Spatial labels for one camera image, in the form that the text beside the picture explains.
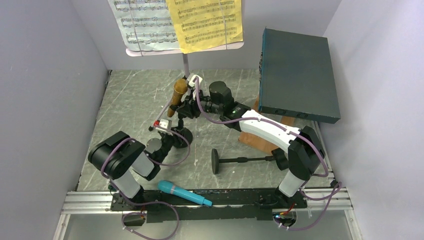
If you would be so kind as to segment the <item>gold microphone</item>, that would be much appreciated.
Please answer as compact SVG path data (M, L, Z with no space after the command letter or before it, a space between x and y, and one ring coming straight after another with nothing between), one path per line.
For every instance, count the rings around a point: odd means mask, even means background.
M181 99L183 95L187 92L187 90L188 90L188 84L186 79L180 78L174 83L173 94L172 94L169 107L167 110L167 116L169 118L171 118L175 114L176 109L180 105Z

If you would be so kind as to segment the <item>black microphone stand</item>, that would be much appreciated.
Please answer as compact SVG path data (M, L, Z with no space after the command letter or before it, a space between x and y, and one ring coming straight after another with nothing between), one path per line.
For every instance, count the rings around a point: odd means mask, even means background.
M285 152L276 148L271 151L271 155L264 157L236 157L236 158L220 158L217 149L213 148L211 150L211 169L214 175L217 175L220 171L220 164L229 164L229 163L247 163L254 161L267 161L275 162L280 171L286 170L289 168L289 161L286 157Z
M171 130L178 133L180 136L174 136L174 143L173 146L177 149L183 149L188 147L192 141L193 141L193 134L192 132L185 127L184 125L184 119L187 118L184 111L178 110L177 106L174 104L171 104L168 109L168 116L173 112L173 115L177 113L177 126L172 127Z

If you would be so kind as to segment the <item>lilac music stand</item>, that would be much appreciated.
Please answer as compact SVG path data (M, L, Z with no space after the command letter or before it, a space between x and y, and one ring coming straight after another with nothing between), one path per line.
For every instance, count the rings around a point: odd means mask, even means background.
M126 54L130 57L144 57L144 56L160 56L160 55L171 55L171 54L182 54L182 62L183 62L183 69L184 69L184 76L183 78L186 79L187 81L187 77L190 74L193 74L192 72L190 72L190 66L189 66L189 60L188 60L188 55L185 53L182 53L181 50L179 49L169 49L169 50L130 50L129 48L127 48L125 50ZM189 88L187 89L187 95L191 95L193 100L196 100L197 105L199 107L199 110L202 111L203 109L200 107L200 103L202 102L206 102L206 104L209 105L209 107L212 110L219 110L220 107L218 104L214 104L211 102L210 97L208 96L204 96L203 92L201 91L201 89L199 87L195 87L195 88ZM171 99L167 102L167 104L162 108L160 114L158 115L158 117L156 118L155 121L160 120L162 115L165 112L165 109L169 108L169 104L171 102ZM152 131L154 129L154 123L148 128L149 131Z

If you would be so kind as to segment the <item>blue microphone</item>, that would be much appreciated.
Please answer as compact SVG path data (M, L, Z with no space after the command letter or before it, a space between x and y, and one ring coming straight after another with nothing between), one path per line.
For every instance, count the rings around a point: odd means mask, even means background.
M196 194L194 192L181 188L167 180L159 181L157 184L157 188L164 193L178 196L180 198L196 203L198 205L208 206L208 207L211 207L213 205L212 201L206 199L204 196L201 196L199 194Z

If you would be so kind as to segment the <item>yellow paper sheet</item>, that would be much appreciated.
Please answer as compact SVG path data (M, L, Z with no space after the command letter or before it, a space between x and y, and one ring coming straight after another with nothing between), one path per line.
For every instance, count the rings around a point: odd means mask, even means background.
M166 4L184 54L243 41L241 0L167 0Z

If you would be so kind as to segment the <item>white sheet music page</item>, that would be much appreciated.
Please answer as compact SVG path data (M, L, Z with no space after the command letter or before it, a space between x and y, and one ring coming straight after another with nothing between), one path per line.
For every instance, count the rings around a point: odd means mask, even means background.
M165 0L109 0L123 42L133 52L178 50Z

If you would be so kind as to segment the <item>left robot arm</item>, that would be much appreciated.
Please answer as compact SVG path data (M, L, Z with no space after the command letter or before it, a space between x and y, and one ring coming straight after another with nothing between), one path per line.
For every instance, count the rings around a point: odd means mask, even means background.
M131 210L139 209L144 203L144 188L135 180L135 173L150 181L161 170L174 145L171 134L162 133L161 138L152 138L147 145L118 131L91 149L87 160L102 171L124 196L124 204Z

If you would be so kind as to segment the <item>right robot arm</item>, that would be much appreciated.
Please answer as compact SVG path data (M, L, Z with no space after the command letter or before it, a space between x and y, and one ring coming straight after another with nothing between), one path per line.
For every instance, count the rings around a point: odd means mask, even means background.
M171 111L190 119L203 115L210 122L225 125L239 132L260 137L287 155L288 172L278 186L276 203L287 208L295 201L295 193L323 166L322 178L328 176L323 145L316 131L305 126L291 127L267 118L250 107L234 100L231 90L223 81L212 82L209 96L200 90L200 79L191 82L179 79L173 87Z

